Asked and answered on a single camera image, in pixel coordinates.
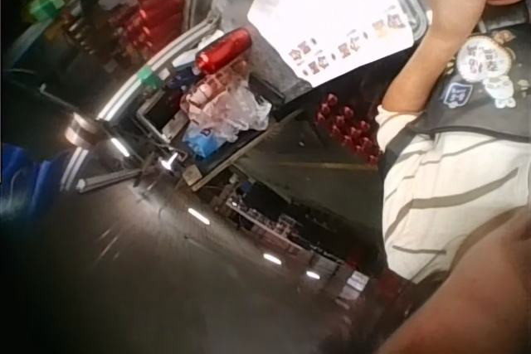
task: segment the white paper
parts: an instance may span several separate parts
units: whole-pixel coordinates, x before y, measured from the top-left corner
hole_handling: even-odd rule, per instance
[[[413,45],[398,0],[255,0],[247,17],[313,87]]]

